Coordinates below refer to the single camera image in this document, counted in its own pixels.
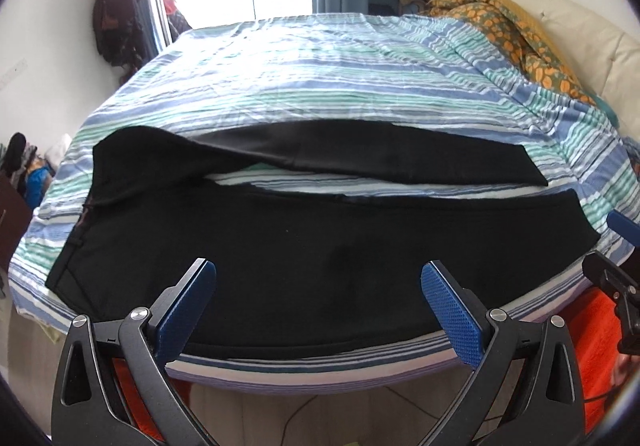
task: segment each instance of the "striped bedsheet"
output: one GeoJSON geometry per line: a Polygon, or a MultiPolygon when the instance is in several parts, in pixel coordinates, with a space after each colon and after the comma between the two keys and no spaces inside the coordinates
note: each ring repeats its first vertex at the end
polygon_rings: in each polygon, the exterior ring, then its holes
{"type": "MultiPolygon", "coordinates": [[[[618,263],[632,250],[606,227],[614,208],[640,221],[638,182],[606,115],[525,80],[473,27],[421,16],[276,18],[182,35],[87,118],[12,259],[10,286],[18,311],[60,331],[68,328],[74,314],[44,283],[81,213],[91,184],[92,147],[106,135],[140,124],[196,135],[320,118],[389,121],[522,144],[549,187],[399,185],[267,166],[211,178],[223,185],[249,182],[346,195],[511,197],[574,188],[602,235],[597,248],[618,263]]],[[[516,318],[544,318],[587,285],[577,262],[505,308],[516,318]]],[[[224,388],[321,393],[401,381],[454,360],[440,332],[296,361],[183,355],[168,370],[224,388]]]]}

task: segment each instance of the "black metal bracket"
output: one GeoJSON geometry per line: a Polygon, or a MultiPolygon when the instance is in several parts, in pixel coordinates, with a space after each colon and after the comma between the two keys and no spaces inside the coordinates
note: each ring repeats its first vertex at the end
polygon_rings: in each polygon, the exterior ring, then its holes
{"type": "Polygon", "coordinates": [[[133,426],[111,361],[124,358],[166,444],[218,446],[175,393],[164,371],[164,365],[181,353],[215,286],[215,267],[198,259],[151,308],[138,307],[119,321],[75,318],[54,388],[53,444],[158,444],[133,426]]]}
{"type": "Polygon", "coordinates": [[[640,356],[640,293],[638,283],[602,253],[596,251],[582,261],[582,272],[615,304],[622,326],[618,352],[640,356]]]}
{"type": "MultiPolygon", "coordinates": [[[[452,321],[460,326],[452,313],[461,309],[475,312],[473,320],[478,320],[477,299],[469,299],[441,263],[431,266],[431,273],[442,276],[456,293],[445,309],[434,310],[447,334],[455,332],[448,328],[452,321]]],[[[523,437],[535,437],[535,444],[567,446],[582,437],[584,405],[580,373],[562,318],[553,316],[543,323],[529,323],[512,320],[501,309],[484,309],[483,319],[491,328],[484,356],[420,446],[507,446],[523,444],[523,437]],[[524,367],[498,428],[474,442],[511,362],[516,359],[525,359],[524,367]]],[[[472,340],[482,339],[482,333],[472,329],[468,336],[472,340]]]]}

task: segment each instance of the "orange cloth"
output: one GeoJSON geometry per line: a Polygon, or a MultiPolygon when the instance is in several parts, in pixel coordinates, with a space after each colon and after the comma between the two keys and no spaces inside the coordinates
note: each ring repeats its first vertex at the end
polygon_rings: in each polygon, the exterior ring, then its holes
{"type": "MultiPolygon", "coordinates": [[[[611,389],[611,370],[622,339],[620,320],[613,313],[614,303],[595,287],[588,289],[562,310],[575,347],[584,399],[611,389]]],[[[604,399],[584,405],[586,430],[590,431],[604,415],[604,399]]]]}
{"type": "MultiPolygon", "coordinates": [[[[120,383],[120,388],[122,389],[122,394],[127,400],[129,411],[136,421],[138,429],[157,441],[164,442],[162,435],[160,435],[158,428],[156,428],[149,412],[146,410],[144,402],[140,399],[140,394],[127,367],[127,363],[124,360],[113,360],[113,366],[118,382],[120,383]]],[[[172,379],[171,383],[174,385],[178,395],[182,398],[182,401],[188,406],[190,402],[191,383],[188,381],[179,381],[178,379],[172,379]]]]}

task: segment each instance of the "black trousers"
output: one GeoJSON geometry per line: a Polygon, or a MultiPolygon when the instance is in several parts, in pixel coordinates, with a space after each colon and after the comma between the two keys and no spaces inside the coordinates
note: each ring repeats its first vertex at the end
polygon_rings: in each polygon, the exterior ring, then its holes
{"type": "Polygon", "coordinates": [[[572,190],[450,200],[222,187],[201,178],[203,161],[230,167],[232,151],[212,158],[210,146],[152,129],[114,136],[96,146],[87,210],[47,286],[78,312],[117,319],[149,306],[205,257],[216,265],[218,287],[190,354],[285,359],[410,339],[439,328],[420,291],[429,260],[442,260],[495,307],[540,286],[598,240],[572,190]],[[140,147],[164,153],[136,171],[130,149],[140,147]],[[156,165],[164,174],[153,182],[156,165]]]}

